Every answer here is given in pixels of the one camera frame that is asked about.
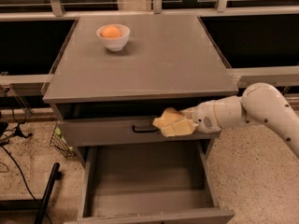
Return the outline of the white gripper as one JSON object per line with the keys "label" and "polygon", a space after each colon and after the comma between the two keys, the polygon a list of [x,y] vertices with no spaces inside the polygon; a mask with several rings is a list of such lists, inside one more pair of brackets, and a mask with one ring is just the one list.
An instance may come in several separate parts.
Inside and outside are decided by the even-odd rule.
{"label": "white gripper", "polygon": [[215,110],[215,101],[203,102],[197,106],[181,110],[180,113],[186,118],[176,120],[175,122],[162,128],[162,134],[165,137],[174,137],[192,134],[195,129],[200,133],[217,133],[221,126],[217,122]]}

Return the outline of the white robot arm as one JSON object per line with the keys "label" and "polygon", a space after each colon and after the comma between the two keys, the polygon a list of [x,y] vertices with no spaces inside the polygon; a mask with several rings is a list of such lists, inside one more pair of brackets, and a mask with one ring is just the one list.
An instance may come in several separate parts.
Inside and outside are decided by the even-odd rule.
{"label": "white robot arm", "polygon": [[153,121],[165,137],[216,133],[226,128],[263,124],[276,133],[299,158],[299,117],[284,96],[273,86],[256,83],[243,94],[203,102],[176,111],[167,108]]}

